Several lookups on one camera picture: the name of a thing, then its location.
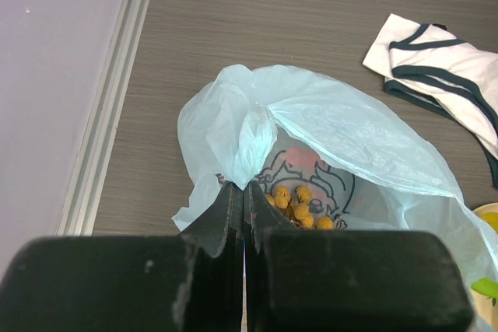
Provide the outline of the green fake fruit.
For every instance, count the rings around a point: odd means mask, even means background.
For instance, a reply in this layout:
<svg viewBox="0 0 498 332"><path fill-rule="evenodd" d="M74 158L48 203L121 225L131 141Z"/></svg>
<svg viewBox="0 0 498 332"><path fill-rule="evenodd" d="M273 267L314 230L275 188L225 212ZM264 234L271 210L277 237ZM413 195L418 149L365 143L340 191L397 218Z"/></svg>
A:
<svg viewBox="0 0 498 332"><path fill-rule="evenodd" d="M478 281L473 282L472 290L488 298L498 298L498 283L491 281L488 278L481 278Z"/></svg>

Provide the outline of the yellow fake banana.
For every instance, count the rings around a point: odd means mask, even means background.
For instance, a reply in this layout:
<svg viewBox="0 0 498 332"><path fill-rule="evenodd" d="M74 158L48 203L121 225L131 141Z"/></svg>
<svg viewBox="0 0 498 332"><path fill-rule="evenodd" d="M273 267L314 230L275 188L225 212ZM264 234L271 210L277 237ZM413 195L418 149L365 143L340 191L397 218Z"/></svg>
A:
<svg viewBox="0 0 498 332"><path fill-rule="evenodd" d="M487 212L480 215L481 220L486 222L495 232L498 232L498 213Z"/></svg>

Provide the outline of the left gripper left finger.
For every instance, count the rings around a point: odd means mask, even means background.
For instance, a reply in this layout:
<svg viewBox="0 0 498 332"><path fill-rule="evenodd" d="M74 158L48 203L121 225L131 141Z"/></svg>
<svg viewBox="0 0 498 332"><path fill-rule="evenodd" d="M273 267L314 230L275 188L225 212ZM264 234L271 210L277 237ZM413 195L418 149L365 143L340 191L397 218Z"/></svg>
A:
<svg viewBox="0 0 498 332"><path fill-rule="evenodd" d="M238 331L243 195L225 185L175 236L26 244L1 283L3 331Z"/></svg>

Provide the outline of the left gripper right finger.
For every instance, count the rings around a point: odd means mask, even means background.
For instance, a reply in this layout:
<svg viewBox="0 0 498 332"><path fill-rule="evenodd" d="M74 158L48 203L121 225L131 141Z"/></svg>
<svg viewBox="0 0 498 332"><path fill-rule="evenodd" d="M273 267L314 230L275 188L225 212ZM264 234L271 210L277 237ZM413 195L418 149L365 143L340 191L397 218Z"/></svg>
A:
<svg viewBox="0 0 498 332"><path fill-rule="evenodd" d="M251 331L466 331L475 318L428 232L298 229L251 183L244 235Z"/></svg>

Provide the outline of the light blue plastic bag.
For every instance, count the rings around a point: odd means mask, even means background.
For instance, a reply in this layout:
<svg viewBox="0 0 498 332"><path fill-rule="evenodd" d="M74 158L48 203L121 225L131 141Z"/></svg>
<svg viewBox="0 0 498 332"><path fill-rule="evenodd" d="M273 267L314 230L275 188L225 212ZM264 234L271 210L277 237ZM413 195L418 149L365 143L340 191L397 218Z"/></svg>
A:
<svg viewBox="0 0 498 332"><path fill-rule="evenodd" d="M299 185L332 230L435 235L461 274L475 318L488 331L471 283L486 261L485 225L463 202L440 153L382 102L325 75L274 65L224 68L181 109L177 136L194 189L174 217L185 230L232 184L263 194Z"/></svg>

